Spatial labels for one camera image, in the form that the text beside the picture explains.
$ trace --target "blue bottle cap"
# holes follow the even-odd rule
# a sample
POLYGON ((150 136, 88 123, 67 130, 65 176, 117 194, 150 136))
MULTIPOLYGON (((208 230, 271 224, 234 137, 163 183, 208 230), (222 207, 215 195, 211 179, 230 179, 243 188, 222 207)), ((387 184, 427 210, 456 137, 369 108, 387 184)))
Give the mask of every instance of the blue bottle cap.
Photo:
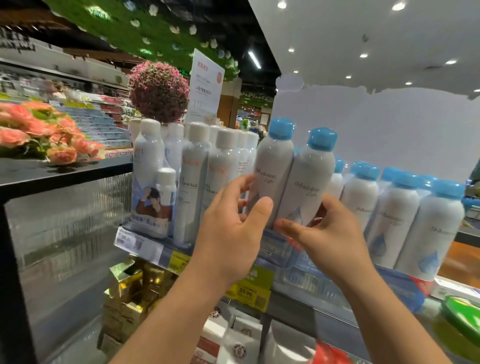
POLYGON ((295 124, 286 118, 276 118, 270 121, 268 136, 277 140, 290 140, 295 124))
POLYGON ((403 170, 395 172, 392 186, 404 188, 406 190, 416 190, 418 185, 419 178, 415 174, 403 170))
POLYGON ((423 174, 419 176, 419 186, 418 188, 420 190, 427 190, 431 191, 432 190, 432 183, 433 181, 436 181, 438 178, 435 176, 431 176, 429 174, 423 174))
POLYGON ((380 168, 374 166, 373 164, 367 163, 357 166, 355 177, 360 178, 361 180, 376 181, 379 174, 380 168))
POLYGON ((432 194, 436 197, 460 200, 465 193, 465 185, 448 180, 436 180, 432 183, 432 194))
POLYGON ((334 173, 342 173, 344 167, 345 167, 345 161, 343 159, 337 159, 335 161, 335 171, 334 171, 334 173))
POLYGON ((368 164, 368 162, 365 162, 363 160, 356 160, 355 162, 352 163, 352 167, 350 168, 350 172, 355 174, 357 172, 357 169, 359 166, 363 164, 368 164))
POLYGON ((395 175, 398 172, 401 172, 401 171, 402 170, 400 168, 385 167, 384 171, 382 173, 382 176, 380 177, 380 180, 387 181, 387 182, 392 182, 394 180, 395 175))
POLYGON ((337 134, 329 128, 315 128, 310 130, 307 145, 314 150, 331 152, 336 143, 337 134))

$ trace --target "green ceiling decoration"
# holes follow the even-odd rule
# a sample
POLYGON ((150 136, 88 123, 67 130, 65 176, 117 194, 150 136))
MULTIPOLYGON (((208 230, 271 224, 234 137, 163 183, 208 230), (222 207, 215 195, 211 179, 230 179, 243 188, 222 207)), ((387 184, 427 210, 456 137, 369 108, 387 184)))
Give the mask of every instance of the green ceiling decoration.
POLYGON ((234 79, 238 63, 233 58, 219 58, 216 40, 200 39, 191 35, 192 23, 173 15, 165 6, 146 9, 124 4, 121 0, 44 0, 52 11, 59 13, 77 26, 95 36, 104 36, 108 43, 138 57, 150 61, 162 61, 177 68, 191 70, 190 54, 195 48, 225 68, 225 80, 234 79), (178 34, 170 26, 178 27, 178 34))
POLYGON ((273 106, 273 97, 257 94, 254 92, 242 92, 239 105, 250 108, 271 108, 273 106))

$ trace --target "promotional sign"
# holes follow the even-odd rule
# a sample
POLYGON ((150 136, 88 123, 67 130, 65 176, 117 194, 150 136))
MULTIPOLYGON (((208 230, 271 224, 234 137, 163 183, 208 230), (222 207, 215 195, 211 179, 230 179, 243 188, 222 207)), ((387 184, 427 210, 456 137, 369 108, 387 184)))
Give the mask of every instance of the promotional sign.
POLYGON ((198 49, 193 52, 190 94, 185 121, 215 124, 225 70, 198 49))

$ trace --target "artificial plant ball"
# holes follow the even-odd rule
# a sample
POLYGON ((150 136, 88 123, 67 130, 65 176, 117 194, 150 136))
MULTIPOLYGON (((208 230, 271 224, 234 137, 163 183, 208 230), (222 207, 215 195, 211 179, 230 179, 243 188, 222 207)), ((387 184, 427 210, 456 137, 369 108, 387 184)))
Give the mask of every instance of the artificial plant ball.
POLYGON ((188 105, 190 87, 180 72, 162 62, 144 62, 130 74, 130 98, 144 117, 175 122, 188 105))

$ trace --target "ceiling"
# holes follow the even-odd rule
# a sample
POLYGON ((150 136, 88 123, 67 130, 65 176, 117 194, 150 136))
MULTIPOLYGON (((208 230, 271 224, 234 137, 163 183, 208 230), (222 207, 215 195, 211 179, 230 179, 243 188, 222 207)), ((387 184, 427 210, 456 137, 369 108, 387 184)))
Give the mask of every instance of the ceiling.
POLYGON ((400 11, 401 0, 249 1, 281 72, 306 84, 480 95, 477 0, 403 0, 400 11))
MULTIPOLYGON (((148 9, 150 4, 163 6, 177 17, 197 26, 198 34, 203 37, 216 38, 223 49, 228 49, 234 59, 238 60, 240 77, 243 80, 243 91, 275 95, 275 80, 280 76, 276 60, 270 51, 263 32, 257 22, 248 0, 133 0, 137 7, 148 9), (262 63, 258 70, 248 56, 253 49, 262 63)), ((6 9, 39 9, 48 10, 48 6, 40 0, 4 0, 0 11, 6 9)), ((69 24, 69 29, 22 28, 21 32, 33 38, 62 48, 87 49, 122 52, 113 50, 108 42, 78 29, 75 24, 62 19, 69 24)), ((131 68, 135 62, 108 60, 123 69, 131 68)))

